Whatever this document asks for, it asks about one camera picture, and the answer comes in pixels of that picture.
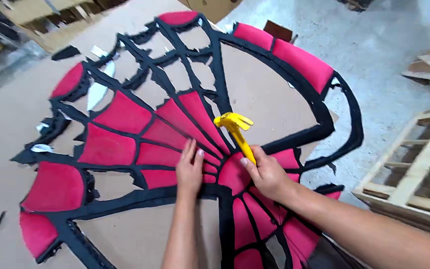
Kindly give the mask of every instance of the hand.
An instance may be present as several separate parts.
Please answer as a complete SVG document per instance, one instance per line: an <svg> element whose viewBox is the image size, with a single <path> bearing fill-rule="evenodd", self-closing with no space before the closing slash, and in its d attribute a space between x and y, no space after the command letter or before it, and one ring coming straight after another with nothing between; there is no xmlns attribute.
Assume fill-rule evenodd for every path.
<svg viewBox="0 0 430 269"><path fill-rule="evenodd" d="M175 168L177 174L177 196L197 197L202 184L202 164L204 151L200 148L195 154L197 141L189 139Z"/></svg>
<svg viewBox="0 0 430 269"><path fill-rule="evenodd" d="M258 167L247 158L242 158L240 163L247 169L261 194L282 203L287 187L297 183L288 177L275 157L266 155L259 145L251 145L250 148Z"/></svg>

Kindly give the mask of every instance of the fingernail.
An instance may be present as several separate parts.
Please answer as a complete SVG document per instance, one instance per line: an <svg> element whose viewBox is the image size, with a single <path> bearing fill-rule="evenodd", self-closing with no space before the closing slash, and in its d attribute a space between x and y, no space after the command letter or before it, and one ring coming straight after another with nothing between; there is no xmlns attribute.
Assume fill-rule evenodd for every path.
<svg viewBox="0 0 430 269"><path fill-rule="evenodd" d="M248 159L247 159L247 158L242 158L242 159L240 159L240 163L241 163L243 166L247 166L247 164L248 164Z"/></svg>

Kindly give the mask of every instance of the cardboard sheet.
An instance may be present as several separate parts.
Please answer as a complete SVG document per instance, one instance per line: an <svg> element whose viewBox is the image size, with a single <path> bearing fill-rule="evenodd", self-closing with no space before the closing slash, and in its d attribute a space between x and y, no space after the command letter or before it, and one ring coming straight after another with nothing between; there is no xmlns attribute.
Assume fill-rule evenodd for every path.
<svg viewBox="0 0 430 269"><path fill-rule="evenodd" d="M93 45L109 51L115 43L116 32L135 34L143 30L143 25L160 13L186 9L176 0L151 2L132 0L111 11L99 23L85 30L71 42L71 45L77 47L84 56L90 55L89 51ZM187 38L190 40L198 37L195 34ZM164 43L155 42L154 45L164 46ZM253 130L246 133L249 142L260 144L270 142L316 124L301 95L289 88L278 74L263 63L227 46L223 47L223 57L226 82L234 111L253 119L256 124ZM30 189L36 172L34 167L9 161L23 149L24 144L38 137L35 126L39 125L44 117L51 116L47 98L53 87L67 70L80 60L83 60L82 56L60 62L47 58L0 89L0 212L7 211L0 226L0 269L84 268L64 244L55 257L48 259L44 264L36 265L24 245L18 224L19 202ZM125 74L131 68L133 64L128 61L116 63L116 77L122 79L117 76L118 72ZM181 83L179 81L181 78L174 76L173 79L174 84ZM151 95L150 92L151 89L156 90L156 87L151 80L141 87L145 91L146 101L157 104L159 96ZM81 102L77 107L83 111L85 105ZM71 140L81 131L81 127L75 123L71 125L68 131L54 142L56 152L72 153L71 149L75 142ZM303 150L303 155L307 156L312 149L313 145ZM125 174L115 172L94 174L96 188L108 199L132 190L128 189ZM121 269L152 269L160 266L172 210L173 205L135 209L77 223L115 266ZM200 239L202 267L217 268L221 259L218 203L202 201L199 214L201 220L197 233Z"/></svg>

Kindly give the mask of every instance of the forearm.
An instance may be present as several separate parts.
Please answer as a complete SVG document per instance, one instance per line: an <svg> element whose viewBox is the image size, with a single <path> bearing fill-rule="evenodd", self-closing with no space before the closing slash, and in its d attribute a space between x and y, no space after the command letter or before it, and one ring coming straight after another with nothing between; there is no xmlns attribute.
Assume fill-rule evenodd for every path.
<svg viewBox="0 0 430 269"><path fill-rule="evenodd" d="M163 259L163 269L197 268L195 203L195 197L177 193L169 240Z"/></svg>
<svg viewBox="0 0 430 269"><path fill-rule="evenodd" d="M430 268L430 234L421 230L327 198L296 183L285 188L280 203L375 269Z"/></svg>

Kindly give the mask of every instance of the red fabric panel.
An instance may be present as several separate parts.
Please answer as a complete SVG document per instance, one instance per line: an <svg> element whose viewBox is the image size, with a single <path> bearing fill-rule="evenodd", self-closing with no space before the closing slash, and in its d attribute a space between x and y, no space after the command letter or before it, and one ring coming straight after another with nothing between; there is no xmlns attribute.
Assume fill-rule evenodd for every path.
<svg viewBox="0 0 430 269"><path fill-rule="evenodd" d="M88 124L84 152L78 162L97 165L131 165L135 158L135 140Z"/></svg>
<svg viewBox="0 0 430 269"><path fill-rule="evenodd" d="M74 210L82 205L83 196L84 182L76 168L42 161L33 186L21 206L26 211Z"/></svg>
<svg viewBox="0 0 430 269"><path fill-rule="evenodd" d="M187 142L187 138L159 119L155 119L142 138L164 143L180 150L183 149L185 142Z"/></svg>
<svg viewBox="0 0 430 269"><path fill-rule="evenodd" d="M235 269L263 269L261 255L258 250L250 248L236 255Z"/></svg>
<svg viewBox="0 0 430 269"><path fill-rule="evenodd" d="M56 240L58 233L46 216L19 213L22 239L34 258L38 258Z"/></svg>
<svg viewBox="0 0 430 269"><path fill-rule="evenodd" d="M326 197L329 197L335 200L338 200L340 196L341 196L341 192L326 194Z"/></svg>
<svg viewBox="0 0 430 269"><path fill-rule="evenodd" d="M233 201L233 220L235 222L235 249L256 242L255 233L242 200Z"/></svg>
<svg viewBox="0 0 430 269"><path fill-rule="evenodd" d="M263 196L263 194L261 194L256 187L251 187L250 192L253 193L268 208L268 210L270 210L275 219L278 221L278 224L283 223L283 220L285 220L286 214L288 213L283 207L276 205L273 200Z"/></svg>
<svg viewBox="0 0 430 269"><path fill-rule="evenodd" d="M180 152L169 148L140 143L139 157L137 158L138 165L166 165L175 167L180 160Z"/></svg>
<svg viewBox="0 0 430 269"><path fill-rule="evenodd" d="M109 107L97 116L94 122L117 131L138 134L151 118L152 114L147 109L117 91Z"/></svg>
<svg viewBox="0 0 430 269"><path fill-rule="evenodd" d="M170 25L185 24L195 18L198 12L195 11L178 11L178 12L167 12L159 16L159 18Z"/></svg>
<svg viewBox="0 0 430 269"><path fill-rule="evenodd" d="M205 136L198 130L197 127L185 116L185 114L176 105L173 99L167 101L162 107L160 107L155 113L160 117L170 122L173 126L179 128L187 135L195 138L199 143L205 145L209 150L218 155L219 158L223 158L222 154L208 142Z"/></svg>
<svg viewBox="0 0 430 269"><path fill-rule="evenodd" d="M261 240L267 238L276 229L276 225L271 223L271 218L268 214L260 207L260 205L251 197L249 193L243 194L243 199L250 210L255 223L257 224L258 233L260 234Z"/></svg>
<svg viewBox="0 0 430 269"><path fill-rule="evenodd" d="M271 156L275 157L283 168L300 168L292 148L274 153Z"/></svg>
<svg viewBox="0 0 430 269"><path fill-rule="evenodd" d="M198 92L194 91L189 94L179 96L183 106L188 110L192 117L198 122L200 127L213 139L213 141L225 152L230 154L212 119L208 116Z"/></svg>
<svg viewBox="0 0 430 269"><path fill-rule="evenodd" d="M241 192L251 181L247 170L240 164L240 159L242 158L243 154L241 152L230 156L224 163L218 178L218 184L231 188L232 195Z"/></svg>
<svg viewBox="0 0 430 269"><path fill-rule="evenodd" d="M215 183L216 177L212 175L204 174L202 180L203 180L203 183Z"/></svg>
<svg viewBox="0 0 430 269"><path fill-rule="evenodd" d="M51 94L51 99L59 97L69 93L74 87L79 83L82 77L82 72L84 68L82 63L76 64L71 70L69 70L64 77L59 81L56 88Z"/></svg>
<svg viewBox="0 0 430 269"><path fill-rule="evenodd" d="M308 229L296 218L290 218L283 226L286 242L293 258L293 268L302 268L297 260L306 262L313 253L319 240L319 235Z"/></svg>
<svg viewBox="0 0 430 269"><path fill-rule="evenodd" d="M210 173L217 173L217 169L211 165L209 165L208 163L204 163L204 171L205 172L210 172Z"/></svg>
<svg viewBox="0 0 430 269"><path fill-rule="evenodd" d="M275 40L273 55L287 62L321 93L333 74L333 68L312 54L283 40Z"/></svg>
<svg viewBox="0 0 430 269"><path fill-rule="evenodd" d="M141 170L149 189L177 185L175 171L170 170Z"/></svg>
<svg viewBox="0 0 430 269"><path fill-rule="evenodd" d="M271 49L271 44L273 42L273 36L271 34L240 22L238 23L235 32L233 32L233 35L266 50Z"/></svg>

